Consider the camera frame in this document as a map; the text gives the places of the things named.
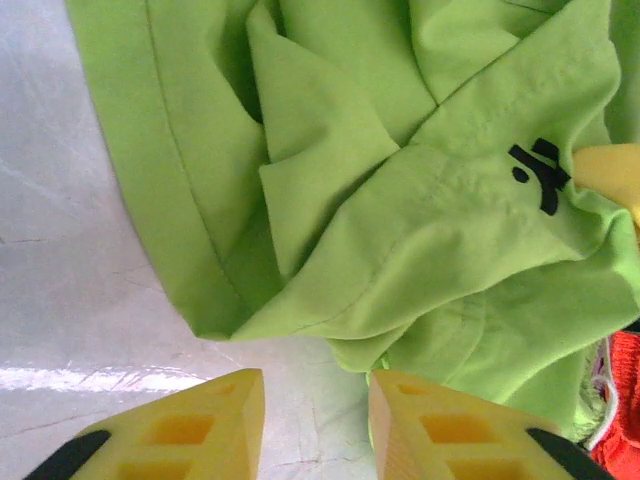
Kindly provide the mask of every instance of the white tile floor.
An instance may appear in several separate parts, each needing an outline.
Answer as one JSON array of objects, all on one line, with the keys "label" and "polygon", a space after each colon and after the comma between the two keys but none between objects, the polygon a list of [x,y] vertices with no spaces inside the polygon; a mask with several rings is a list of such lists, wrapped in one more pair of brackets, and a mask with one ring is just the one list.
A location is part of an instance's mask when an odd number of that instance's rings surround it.
[{"label": "white tile floor", "polygon": [[362,376],[320,340],[217,344],[175,313],[129,223],[63,0],[0,0],[0,478],[85,426],[264,369],[260,478],[373,479]]}]

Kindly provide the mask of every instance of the red fabric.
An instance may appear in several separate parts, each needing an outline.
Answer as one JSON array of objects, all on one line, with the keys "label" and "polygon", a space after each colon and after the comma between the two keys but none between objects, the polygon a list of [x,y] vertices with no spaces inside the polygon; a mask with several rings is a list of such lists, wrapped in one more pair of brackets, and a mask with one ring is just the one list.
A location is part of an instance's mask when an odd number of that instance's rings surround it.
[{"label": "red fabric", "polygon": [[618,332],[611,346],[616,417],[591,456],[616,480],[640,479],[640,335]]}]

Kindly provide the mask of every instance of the seam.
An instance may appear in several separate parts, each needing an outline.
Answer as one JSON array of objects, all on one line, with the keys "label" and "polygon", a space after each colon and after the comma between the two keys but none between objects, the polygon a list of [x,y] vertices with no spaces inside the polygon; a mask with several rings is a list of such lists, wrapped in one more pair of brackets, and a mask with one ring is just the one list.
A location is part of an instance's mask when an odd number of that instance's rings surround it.
[{"label": "seam", "polygon": [[198,216],[200,217],[200,221],[202,222],[202,226],[204,227],[205,232],[207,232],[207,237],[209,239],[209,243],[211,245],[211,251],[213,253],[213,255],[216,258],[216,261],[218,263],[218,267],[220,268],[220,271],[222,272],[222,276],[223,278],[226,280],[226,282],[229,284],[229,286],[231,286],[231,288],[233,289],[233,293],[236,296],[236,298],[238,298],[242,303],[247,303],[244,298],[242,297],[242,295],[240,295],[240,292],[238,291],[236,285],[234,284],[233,281],[231,281],[231,278],[229,278],[229,276],[227,275],[227,271],[224,269],[223,267],[223,263],[221,261],[220,255],[216,249],[215,243],[213,242],[213,238],[211,237],[211,232],[209,232],[209,229],[207,228],[206,223],[204,222],[204,218],[202,217],[202,212],[200,211],[200,208],[198,206],[198,201],[196,200],[196,196],[195,196],[195,192],[193,190],[193,185],[191,183],[191,178],[189,177],[189,172],[187,171],[187,168],[185,166],[185,162],[184,162],[184,158],[183,158],[183,154],[182,151],[180,149],[180,145],[178,143],[178,139],[175,133],[175,130],[173,128],[173,125],[171,123],[171,117],[169,115],[169,108],[167,107],[167,96],[166,96],[166,91],[164,88],[164,84],[162,82],[162,77],[160,75],[160,66],[159,66],[159,62],[158,62],[158,52],[157,52],[157,47],[156,47],[156,41],[155,41],[155,37],[154,37],[154,33],[153,33],[153,26],[152,26],[152,22],[151,22],[151,7],[149,5],[149,0],[144,0],[144,10],[145,10],[145,16],[146,16],[146,21],[147,21],[147,30],[149,33],[149,41],[151,43],[151,52],[153,54],[153,65],[155,68],[155,73],[156,73],[156,79],[158,81],[158,89],[160,90],[160,99],[162,101],[162,109],[164,111],[164,115],[166,117],[166,123],[167,123],[167,128],[169,129],[169,133],[171,135],[171,141],[173,143],[173,145],[175,146],[176,152],[177,152],[177,157],[178,160],[180,162],[180,169],[182,170],[182,173],[184,174],[185,178],[187,179],[187,182],[189,183],[189,192],[191,193],[191,198],[193,199],[193,203],[196,207],[196,210],[198,211]]}]

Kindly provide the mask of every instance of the yellow plastic object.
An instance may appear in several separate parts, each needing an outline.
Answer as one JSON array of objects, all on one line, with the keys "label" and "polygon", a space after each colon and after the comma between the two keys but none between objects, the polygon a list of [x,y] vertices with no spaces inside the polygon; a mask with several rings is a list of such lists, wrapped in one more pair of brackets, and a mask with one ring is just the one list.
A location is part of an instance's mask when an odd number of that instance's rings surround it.
[{"label": "yellow plastic object", "polygon": [[371,374],[380,480],[570,480],[526,433],[548,421],[392,370]]},{"label": "yellow plastic object", "polygon": [[640,145],[590,147],[573,155],[576,185],[626,207],[640,227]]},{"label": "yellow plastic object", "polygon": [[240,370],[96,423],[111,437],[73,480],[254,480],[262,371]]}]

